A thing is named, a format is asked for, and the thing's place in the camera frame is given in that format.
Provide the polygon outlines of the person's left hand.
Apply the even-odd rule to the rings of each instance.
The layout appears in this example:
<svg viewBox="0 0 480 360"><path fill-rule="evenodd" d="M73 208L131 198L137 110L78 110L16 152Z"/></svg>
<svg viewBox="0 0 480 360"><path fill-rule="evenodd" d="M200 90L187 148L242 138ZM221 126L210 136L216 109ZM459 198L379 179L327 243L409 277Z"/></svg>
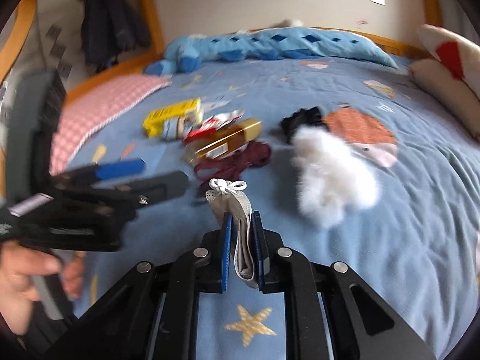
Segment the person's left hand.
<svg viewBox="0 0 480 360"><path fill-rule="evenodd" d="M40 300L31 278L35 275L60 274L64 291L69 297L80 297L86 252L75 251L70 263L47 254L30 250L17 241L1 244L1 316L8 328L23 336L29 328L33 303Z"/></svg>

